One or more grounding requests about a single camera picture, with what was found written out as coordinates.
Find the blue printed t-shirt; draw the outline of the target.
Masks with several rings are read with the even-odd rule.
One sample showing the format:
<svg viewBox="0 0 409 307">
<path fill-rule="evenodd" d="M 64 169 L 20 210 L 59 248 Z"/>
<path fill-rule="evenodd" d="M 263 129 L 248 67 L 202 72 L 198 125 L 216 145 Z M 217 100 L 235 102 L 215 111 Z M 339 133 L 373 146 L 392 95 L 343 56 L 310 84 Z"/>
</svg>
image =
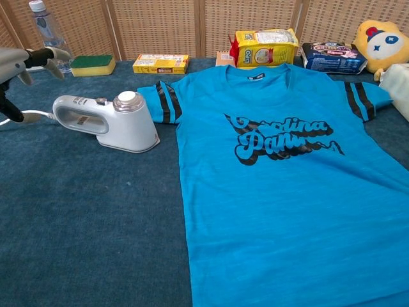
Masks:
<svg viewBox="0 0 409 307">
<path fill-rule="evenodd" d="M 176 125 L 193 307 L 409 307 L 409 171 L 370 83 L 283 64 L 139 88 Z"/>
</svg>

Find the cream wrapped tissue pack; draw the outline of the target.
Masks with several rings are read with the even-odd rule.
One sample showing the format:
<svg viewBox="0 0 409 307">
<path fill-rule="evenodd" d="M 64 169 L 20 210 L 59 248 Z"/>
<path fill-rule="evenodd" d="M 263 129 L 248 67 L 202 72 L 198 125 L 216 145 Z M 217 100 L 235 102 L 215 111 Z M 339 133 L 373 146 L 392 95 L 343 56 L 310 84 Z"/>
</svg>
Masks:
<svg viewBox="0 0 409 307">
<path fill-rule="evenodd" d="M 380 87 L 389 93 L 393 106 L 409 122 L 409 63 L 391 65 L 381 74 Z"/>
</svg>

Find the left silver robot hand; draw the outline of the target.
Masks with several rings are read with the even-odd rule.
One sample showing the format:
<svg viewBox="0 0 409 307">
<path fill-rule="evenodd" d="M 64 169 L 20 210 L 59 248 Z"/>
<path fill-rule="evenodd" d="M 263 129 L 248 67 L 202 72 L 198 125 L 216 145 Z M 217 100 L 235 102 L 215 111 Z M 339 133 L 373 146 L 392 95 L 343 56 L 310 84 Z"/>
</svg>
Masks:
<svg viewBox="0 0 409 307">
<path fill-rule="evenodd" d="M 13 122 L 23 122 L 23 112 L 6 98 L 10 81 L 18 77 L 24 84 L 32 85 L 33 80 L 27 71 L 32 67 L 43 67 L 54 77 L 64 79 L 54 59 L 70 61 L 71 58 L 70 53 L 54 47 L 44 47 L 36 51 L 0 47 L 0 113 Z"/>
</svg>

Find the dark sanitary pad pack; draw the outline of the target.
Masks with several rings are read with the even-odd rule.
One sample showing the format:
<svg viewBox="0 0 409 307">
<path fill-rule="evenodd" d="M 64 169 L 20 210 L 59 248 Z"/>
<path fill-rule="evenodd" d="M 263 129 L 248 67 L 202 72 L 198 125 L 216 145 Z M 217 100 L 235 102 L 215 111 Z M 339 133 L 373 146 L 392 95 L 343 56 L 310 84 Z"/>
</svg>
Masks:
<svg viewBox="0 0 409 307">
<path fill-rule="evenodd" d="M 351 43 L 303 43 L 304 68 L 328 74 L 357 75 L 367 65 L 367 59 Z"/>
</svg>

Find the yellow plush toy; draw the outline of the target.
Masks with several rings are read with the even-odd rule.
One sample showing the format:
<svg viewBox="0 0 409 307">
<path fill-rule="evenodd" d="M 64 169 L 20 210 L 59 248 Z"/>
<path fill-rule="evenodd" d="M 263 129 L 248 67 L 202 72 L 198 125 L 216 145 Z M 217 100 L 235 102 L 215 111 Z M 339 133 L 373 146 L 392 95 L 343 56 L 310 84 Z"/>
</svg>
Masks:
<svg viewBox="0 0 409 307">
<path fill-rule="evenodd" d="M 393 64 L 409 62 L 409 37 L 390 21 L 364 21 L 357 29 L 353 45 L 366 58 L 366 70 L 376 82 Z"/>
</svg>

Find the white handheld steam iron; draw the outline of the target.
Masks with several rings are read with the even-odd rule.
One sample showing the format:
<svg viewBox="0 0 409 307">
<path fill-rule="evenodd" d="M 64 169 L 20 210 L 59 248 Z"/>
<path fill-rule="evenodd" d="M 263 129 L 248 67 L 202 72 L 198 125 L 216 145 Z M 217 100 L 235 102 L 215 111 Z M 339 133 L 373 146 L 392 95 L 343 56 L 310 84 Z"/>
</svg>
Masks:
<svg viewBox="0 0 409 307">
<path fill-rule="evenodd" d="M 134 91 L 123 91 L 112 101 L 62 95 L 52 110 L 62 126 L 95 135 L 102 146 L 143 153 L 160 143 L 145 99 Z"/>
</svg>

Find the yellow cardboard snack box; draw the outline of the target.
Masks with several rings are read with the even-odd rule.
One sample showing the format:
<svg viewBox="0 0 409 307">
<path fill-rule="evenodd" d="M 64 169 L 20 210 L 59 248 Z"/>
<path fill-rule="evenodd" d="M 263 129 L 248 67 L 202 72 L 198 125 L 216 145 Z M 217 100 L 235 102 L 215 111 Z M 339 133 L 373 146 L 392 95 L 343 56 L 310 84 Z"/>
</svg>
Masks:
<svg viewBox="0 0 409 307">
<path fill-rule="evenodd" d="M 185 74 L 189 55 L 140 54 L 132 65 L 136 74 Z"/>
</svg>

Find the dark teal table cover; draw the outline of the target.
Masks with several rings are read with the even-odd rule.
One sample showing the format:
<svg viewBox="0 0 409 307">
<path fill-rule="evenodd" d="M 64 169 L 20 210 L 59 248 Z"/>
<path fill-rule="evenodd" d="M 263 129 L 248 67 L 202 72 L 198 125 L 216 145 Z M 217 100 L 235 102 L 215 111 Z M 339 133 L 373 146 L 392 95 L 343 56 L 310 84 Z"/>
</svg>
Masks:
<svg viewBox="0 0 409 307">
<path fill-rule="evenodd" d="M 197 307 L 175 129 L 146 154 L 52 120 L 0 127 L 0 307 Z"/>
</svg>

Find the clear plastic water bottle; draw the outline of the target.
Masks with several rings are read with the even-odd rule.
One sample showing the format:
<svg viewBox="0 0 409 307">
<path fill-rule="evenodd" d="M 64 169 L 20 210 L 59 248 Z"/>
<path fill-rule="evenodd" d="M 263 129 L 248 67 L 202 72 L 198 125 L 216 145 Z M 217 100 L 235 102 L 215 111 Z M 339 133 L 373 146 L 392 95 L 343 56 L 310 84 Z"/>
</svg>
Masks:
<svg viewBox="0 0 409 307">
<path fill-rule="evenodd" d="M 57 20 L 53 14 L 48 11 L 44 1 L 31 0 L 29 7 L 34 14 L 34 21 L 40 31 L 44 46 L 58 48 L 71 54 Z"/>
</svg>

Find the wicker folding screen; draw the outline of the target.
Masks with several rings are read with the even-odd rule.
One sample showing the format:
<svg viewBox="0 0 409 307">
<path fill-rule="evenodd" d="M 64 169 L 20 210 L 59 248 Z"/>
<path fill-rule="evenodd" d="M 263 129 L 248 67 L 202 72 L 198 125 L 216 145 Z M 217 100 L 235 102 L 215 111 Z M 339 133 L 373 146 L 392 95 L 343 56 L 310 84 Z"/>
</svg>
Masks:
<svg viewBox="0 0 409 307">
<path fill-rule="evenodd" d="M 43 0 L 72 54 L 212 57 L 238 30 L 293 29 L 299 42 L 351 42 L 365 20 L 409 35 L 409 0 Z"/>
</svg>

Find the green yellow sponge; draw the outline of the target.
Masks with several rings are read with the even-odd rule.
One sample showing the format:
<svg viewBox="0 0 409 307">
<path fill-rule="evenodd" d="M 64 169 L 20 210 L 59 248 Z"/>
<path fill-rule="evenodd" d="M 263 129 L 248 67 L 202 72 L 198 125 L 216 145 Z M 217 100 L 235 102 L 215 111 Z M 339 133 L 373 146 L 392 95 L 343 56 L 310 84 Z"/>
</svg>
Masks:
<svg viewBox="0 0 409 307">
<path fill-rule="evenodd" d="M 77 56 L 70 66 L 75 77 L 111 75 L 116 61 L 112 55 Z"/>
</svg>

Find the yellow Lipo snack bag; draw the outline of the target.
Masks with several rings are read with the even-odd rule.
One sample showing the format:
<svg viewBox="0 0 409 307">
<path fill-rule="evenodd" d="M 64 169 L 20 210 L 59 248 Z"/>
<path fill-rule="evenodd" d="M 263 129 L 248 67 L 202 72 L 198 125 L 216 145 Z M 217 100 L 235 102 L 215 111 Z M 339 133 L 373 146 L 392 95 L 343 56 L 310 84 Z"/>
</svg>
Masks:
<svg viewBox="0 0 409 307">
<path fill-rule="evenodd" d="M 243 69 L 292 64 L 298 49 L 298 39 L 292 29 L 237 31 L 230 43 L 229 55 L 235 67 Z"/>
</svg>

